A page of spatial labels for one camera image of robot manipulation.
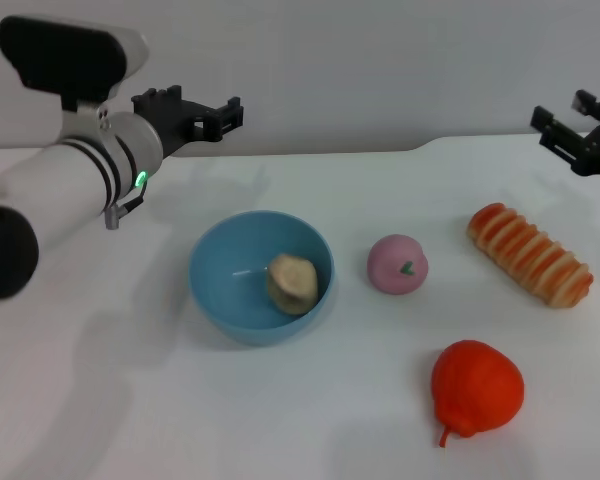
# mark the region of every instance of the white table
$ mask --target white table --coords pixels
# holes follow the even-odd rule
[[[86,225],[0,305],[0,480],[600,479],[600,177],[537,142],[168,160],[119,231]],[[32,152],[0,150],[0,170]],[[545,307],[466,238],[498,200],[590,263],[577,308]],[[314,225],[338,276],[315,328],[264,349],[218,333],[185,274],[203,232],[251,209]],[[365,278],[368,249],[390,233],[429,258],[412,295]],[[430,370],[469,338],[518,365],[525,404],[443,450]]]

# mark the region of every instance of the pepper stem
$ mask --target pepper stem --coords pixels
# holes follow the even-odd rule
[[[440,438],[440,447],[444,448],[447,446],[447,437],[451,433],[451,429],[449,427],[444,427],[444,433],[442,434],[442,438]]]
[[[400,269],[400,273],[404,273],[405,275],[415,275],[416,272],[411,270],[411,267],[413,266],[413,262],[407,262],[405,263],[402,268]]]

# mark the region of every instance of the toy bread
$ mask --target toy bread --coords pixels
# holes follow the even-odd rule
[[[589,293],[593,282],[589,266],[502,203],[476,213],[467,234],[516,282],[550,307],[573,307]]]

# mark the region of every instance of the bowl rim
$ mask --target bowl rim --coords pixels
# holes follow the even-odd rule
[[[202,305],[202,303],[200,302],[200,299],[198,298],[198,295],[196,295],[196,292],[193,289],[193,285],[191,284],[191,265],[193,263],[193,256],[194,256],[196,250],[198,249],[198,247],[200,246],[200,244],[206,239],[206,237],[209,236],[211,234],[211,232],[213,232],[215,229],[217,229],[218,227],[220,227],[221,225],[223,225],[225,223],[228,223],[228,222],[230,222],[232,220],[235,220],[236,218],[239,218],[239,217],[244,217],[244,216],[254,215],[254,214],[274,214],[274,215],[281,215],[281,216],[288,217],[288,218],[291,218],[293,220],[296,220],[296,221],[298,221],[300,223],[303,223],[305,226],[309,227],[313,232],[315,232],[316,235],[318,235],[318,238],[322,241],[322,243],[324,244],[324,246],[327,248],[327,252],[329,253],[329,262],[330,262],[330,266],[331,266],[331,275],[329,276],[329,284],[327,285],[327,288],[324,291],[324,295],[322,295],[322,298],[320,298],[320,301],[318,301],[318,303],[316,303],[316,305],[311,310],[309,310],[307,313],[305,313],[304,315],[295,318],[294,320],[292,320],[289,323],[286,323],[284,325],[280,325],[278,327],[273,327],[273,328],[245,328],[245,327],[239,327],[239,326],[236,326],[236,325],[234,325],[232,323],[227,323],[227,322],[225,322],[223,320],[218,319],[218,317],[216,317],[215,315],[212,315],[211,312],[209,312],[209,310]],[[295,322],[302,320],[307,315],[311,315],[311,313],[313,313],[314,311],[317,311],[319,308],[322,307],[322,305],[326,301],[327,297],[331,293],[331,288],[333,287],[334,278],[335,278],[335,262],[333,260],[333,252],[331,251],[331,247],[329,246],[329,243],[322,236],[322,234],[318,231],[318,229],[316,229],[313,225],[311,225],[310,223],[304,221],[300,217],[296,217],[295,215],[291,215],[290,213],[279,212],[279,211],[276,211],[276,210],[250,210],[250,211],[247,211],[247,212],[236,213],[235,215],[231,215],[231,216],[229,216],[227,218],[224,218],[224,219],[220,220],[219,222],[213,224],[213,226],[211,226],[206,232],[204,232],[200,236],[200,238],[198,238],[198,240],[196,241],[196,243],[193,245],[193,248],[191,249],[191,253],[189,254],[189,267],[187,268],[187,283],[189,284],[189,291],[191,292],[191,296],[196,301],[196,303],[197,303],[198,307],[200,308],[200,310],[202,310],[205,313],[205,315],[207,317],[209,317],[209,320],[211,320],[212,322],[215,322],[215,323],[219,323],[220,325],[223,325],[223,326],[225,326],[227,328],[230,328],[232,330],[236,330],[236,331],[239,331],[239,332],[249,332],[249,333],[252,333],[252,332],[273,332],[273,331],[276,331],[276,330],[282,330],[282,329],[288,328],[289,326],[293,325]]]

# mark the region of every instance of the plastic food toy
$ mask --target plastic food toy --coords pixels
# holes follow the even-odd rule
[[[305,314],[318,303],[316,269],[304,258],[278,255],[267,269],[267,292],[283,312]]]
[[[589,266],[502,203],[476,213],[467,233],[518,284],[550,307],[573,307],[589,293]]]
[[[435,415],[450,433],[471,437],[508,423],[524,400],[524,382],[511,360],[489,345],[462,340],[444,350],[433,367]]]
[[[369,280],[384,293],[411,293],[422,285],[428,273],[429,262],[422,247],[406,235],[384,237],[369,252]]]

